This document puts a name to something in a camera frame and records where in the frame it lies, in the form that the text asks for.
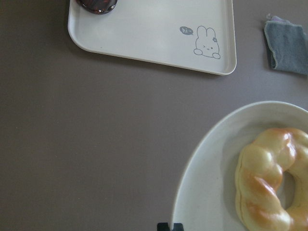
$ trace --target plate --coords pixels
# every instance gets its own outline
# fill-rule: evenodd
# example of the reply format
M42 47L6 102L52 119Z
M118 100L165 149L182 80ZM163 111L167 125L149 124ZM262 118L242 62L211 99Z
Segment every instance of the plate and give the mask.
M232 0L119 0L104 15L71 0L68 32L90 52L218 75L236 67Z
M240 150L268 128L308 132L308 112L275 101L244 106L218 122L194 151L182 176L171 224L185 231L246 231L235 210L234 174ZM292 198L292 178L278 190L283 206Z

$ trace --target rabbit illustration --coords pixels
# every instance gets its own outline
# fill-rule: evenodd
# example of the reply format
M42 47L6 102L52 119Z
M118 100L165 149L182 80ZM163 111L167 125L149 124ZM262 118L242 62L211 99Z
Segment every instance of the rabbit illustration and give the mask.
M196 49L193 52L197 55L220 59L215 30L210 27L206 29L204 26L199 26L197 35Z

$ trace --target donut hole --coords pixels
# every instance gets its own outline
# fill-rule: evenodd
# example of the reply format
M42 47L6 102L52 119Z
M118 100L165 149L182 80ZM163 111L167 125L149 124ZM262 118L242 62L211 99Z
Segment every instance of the donut hole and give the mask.
M282 207L286 210L291 206L294 199L295 181L293 176L288 173L283 173L282 183L277 190L277 196L281 202Z

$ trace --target dark red object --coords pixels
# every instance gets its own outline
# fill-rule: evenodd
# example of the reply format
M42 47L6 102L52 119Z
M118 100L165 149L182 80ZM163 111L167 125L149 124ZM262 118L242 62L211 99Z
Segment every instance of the dark red object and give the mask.
M76 0L83 8L91 13L105 14L114 9L117 0Z

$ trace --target golden brown crust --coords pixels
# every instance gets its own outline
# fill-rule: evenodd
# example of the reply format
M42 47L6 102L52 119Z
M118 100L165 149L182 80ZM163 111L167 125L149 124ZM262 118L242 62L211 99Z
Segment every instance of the golden brown crust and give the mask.
M295 197L284 210L276 195L284 171L295 179ZM236 211L250 231L308 230L308 134L271 128L241 150L235 172Z

